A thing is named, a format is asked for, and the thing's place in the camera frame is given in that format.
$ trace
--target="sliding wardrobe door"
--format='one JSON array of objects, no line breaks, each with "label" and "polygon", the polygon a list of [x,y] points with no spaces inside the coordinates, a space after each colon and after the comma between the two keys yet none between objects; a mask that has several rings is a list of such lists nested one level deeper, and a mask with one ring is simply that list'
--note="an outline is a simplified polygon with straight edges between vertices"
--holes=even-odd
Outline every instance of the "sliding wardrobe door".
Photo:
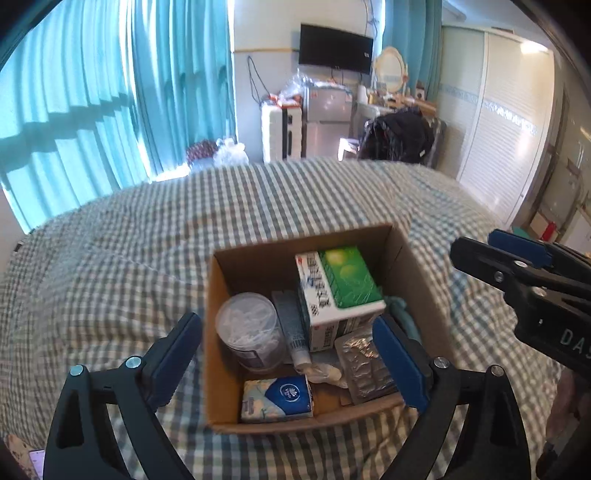
[{"label": "sliding wardrobe door", "polygon": [[485,33],[443,27],[442,43],[437,114],[447,128],[437,169],[455,179],[475,124],[482,83]]},{"label": "sliding wardrobe door", "polygon": [[505,225],[540,162],[554,96],[554,59],[533,42],[488,33],[486,80],[459,181]]}]

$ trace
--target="refrigerator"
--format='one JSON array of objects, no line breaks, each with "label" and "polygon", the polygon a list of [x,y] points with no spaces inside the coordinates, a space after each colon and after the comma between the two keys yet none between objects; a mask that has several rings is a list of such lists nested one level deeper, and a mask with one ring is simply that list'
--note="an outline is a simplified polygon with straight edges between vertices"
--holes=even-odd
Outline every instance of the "refrigerator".
[{"label": "refrigerator", "polygon": [[309,86],[304,92],[304,155],[336,157],[341,138],[349,138],[353,95],[333,84]]}]

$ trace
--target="blue tissue package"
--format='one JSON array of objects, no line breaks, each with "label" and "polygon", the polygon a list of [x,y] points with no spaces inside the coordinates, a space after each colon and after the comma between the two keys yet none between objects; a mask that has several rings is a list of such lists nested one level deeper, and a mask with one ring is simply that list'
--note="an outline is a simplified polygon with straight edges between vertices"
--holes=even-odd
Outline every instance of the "blue tissue package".
[{"label": "blue tissue package", "polygon": [[266,423],[309,418],[313,402],[305,375],[244,382],[241,419]]}]

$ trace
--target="white wall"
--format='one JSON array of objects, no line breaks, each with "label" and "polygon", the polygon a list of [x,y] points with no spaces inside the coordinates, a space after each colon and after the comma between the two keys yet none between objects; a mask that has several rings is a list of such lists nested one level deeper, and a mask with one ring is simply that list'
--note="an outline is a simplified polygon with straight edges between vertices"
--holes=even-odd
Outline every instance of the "white wall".
[{"label": "white wall", "polygon": [[14,246],[24,235],[4,191],[0,189],[0,277],[6,270]]},{"label": "white wall", "polygon": [[591,135],[591,106],[574,68],[566,61],[563,63],[564,88],[570,104],[558,158],[565,163],[568,159],[575,164],[580,162],[585,190],[591,190],[591,140],[585,135],[585,132]]},{"label": "white wall", "polygon": [[454,23],[461,22],[463,20],[459,20],[458,17],[455,16],[451,11],[443,7],[441,10],[441,21],[443,21],[443,23]]},{"label": "white wall", "polygon": [[[340,28],[357,34],[374,36],[371,25],[366,29],[366,5],[373,1],[374,14],[379,17],[382,0],[230,0],[230,29],[236,102],[236,133],[246,145],[251,161],[262,161],[261,113],[251,96],[248,56],[252,56],[258,73],[271,93],[278,93],[297,73],[300,24],[311,23]],[[330,77],[330,69],[301,67],[300,71],[321,79]],[[263,95],[253,71],[259,93]],[[335,71],[340,82],[341,74]],[[345,83],[356,92],[359,75],[345,73]]]}]

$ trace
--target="checkered bedsheet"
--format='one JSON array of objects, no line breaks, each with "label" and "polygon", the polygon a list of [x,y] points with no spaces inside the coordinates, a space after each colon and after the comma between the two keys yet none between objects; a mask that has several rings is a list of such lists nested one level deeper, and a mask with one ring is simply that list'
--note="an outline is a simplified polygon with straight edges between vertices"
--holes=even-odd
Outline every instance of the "checkered bedsheet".
[{"label": "checkered bedsheet", "polygon": [[[455,271],[461,235],[496,227],[457,183],[420,166],[316,159],[208,170],[145,184],[50,221],[13,254],[0,286],[0,432],[44,447],[70,365],[93,371],[144,353],[181,315],[205,310],[212,252],[253,242],[396,222],[447,320],[457,367],[503,365],[521,408],[532,465],[559,367],[517,341],[515,316],[490,286]],[[196,478],[377,478],[415,421],[395,408],[335,428],[276,436],[206,426],[202,350],[157,416]],[[117,411],[134,478],[144,474]],[[458,409],[432,475],[459,434]]]}]

